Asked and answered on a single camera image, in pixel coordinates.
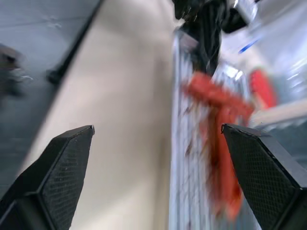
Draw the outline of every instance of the metal rack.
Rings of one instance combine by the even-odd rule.
[[[196,45],[197,41],[186,33],[175,31],[169,230],[259,230],[246,200],[234,223],[224,217],[216,218],[209,204],[206,185],[209,165],[197,129],[207,109],[194,108],[193,102],[180,91],[182,82],[193,74],[190,51]],[[244,73],[227,63],[218,66],[213,80],[249,99]]]

